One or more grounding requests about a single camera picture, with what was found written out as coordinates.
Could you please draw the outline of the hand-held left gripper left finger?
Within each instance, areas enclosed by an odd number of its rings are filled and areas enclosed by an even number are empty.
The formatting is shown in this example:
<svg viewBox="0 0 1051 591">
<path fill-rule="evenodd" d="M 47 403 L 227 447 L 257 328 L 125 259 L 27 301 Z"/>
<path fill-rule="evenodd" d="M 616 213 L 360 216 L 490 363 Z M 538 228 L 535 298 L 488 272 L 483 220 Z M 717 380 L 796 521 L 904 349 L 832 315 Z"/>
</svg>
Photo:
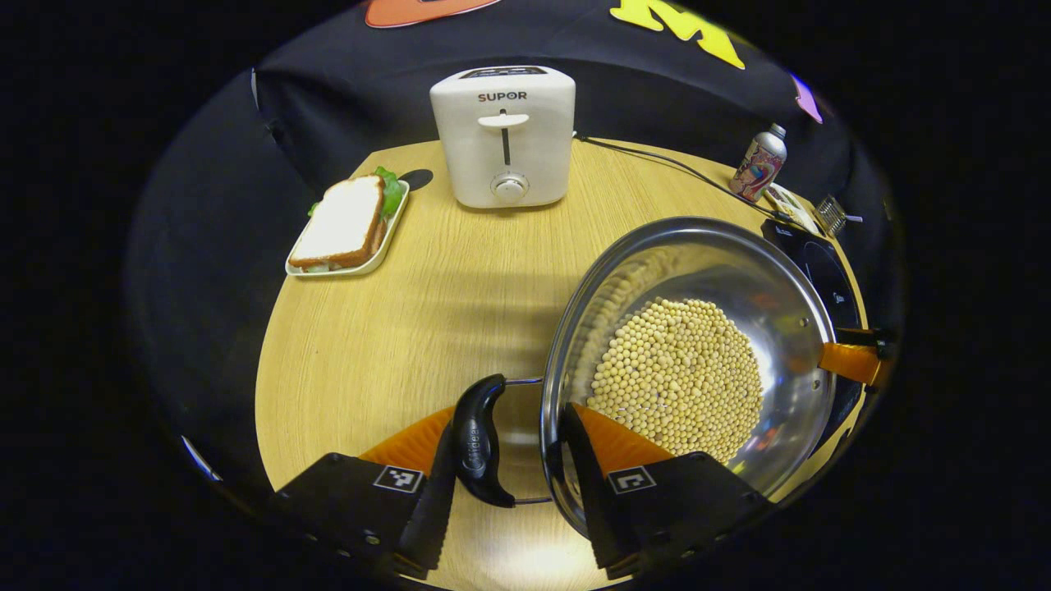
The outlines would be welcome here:
<svg viewBox="0 0 1051 591">
<path fill-rule="evenodd" d="M 417 420 L 358 456 L 323 454 L 275 491 L 270 511 L 386 579 L 427 579 L 442 555 L 457 482 L 454 410 Z"/>
</svg>

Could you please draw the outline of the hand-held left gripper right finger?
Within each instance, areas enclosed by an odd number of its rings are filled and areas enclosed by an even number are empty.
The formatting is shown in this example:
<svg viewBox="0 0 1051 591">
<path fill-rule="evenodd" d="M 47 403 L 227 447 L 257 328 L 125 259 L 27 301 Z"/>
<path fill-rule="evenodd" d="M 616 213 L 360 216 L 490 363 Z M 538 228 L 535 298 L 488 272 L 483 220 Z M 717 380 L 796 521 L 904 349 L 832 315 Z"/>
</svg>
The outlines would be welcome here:
<svg viewBox="0 0 1051 591">
<path fill-rule="evenodd" d="M 611 580 L 665 575 L 772 513 L 770 500 L 702 451 L 669 456 L 575 403 L 560 428 L 594 561 Z"/>
</svg>

